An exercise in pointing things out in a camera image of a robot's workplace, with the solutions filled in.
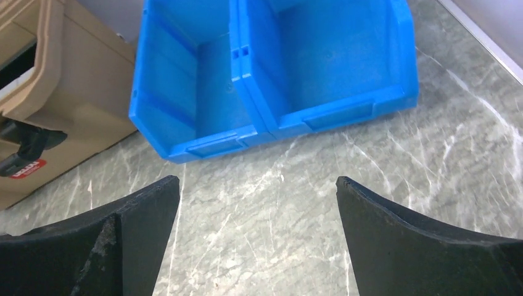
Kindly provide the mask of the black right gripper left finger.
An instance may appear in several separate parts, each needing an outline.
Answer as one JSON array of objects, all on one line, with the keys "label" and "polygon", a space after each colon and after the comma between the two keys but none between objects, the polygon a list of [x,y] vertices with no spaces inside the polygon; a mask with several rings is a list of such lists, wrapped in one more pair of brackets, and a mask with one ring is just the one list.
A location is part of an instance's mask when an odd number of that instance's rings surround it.
[{"label": "black right gripper left finger", "polygon": [[180,201],[167,176],[126,197],[1,236],[2,295],[152,295]]}]

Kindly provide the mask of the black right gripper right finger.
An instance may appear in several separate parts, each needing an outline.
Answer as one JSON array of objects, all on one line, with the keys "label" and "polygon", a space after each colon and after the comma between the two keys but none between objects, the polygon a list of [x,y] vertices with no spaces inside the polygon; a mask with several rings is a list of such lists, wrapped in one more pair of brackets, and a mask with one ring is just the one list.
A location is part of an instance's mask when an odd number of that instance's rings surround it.
[{"label": "black right gripper right finger", "polygon": [[337,204],[361,295],[521,295],[522,241],[459,228],[341,176]]}]

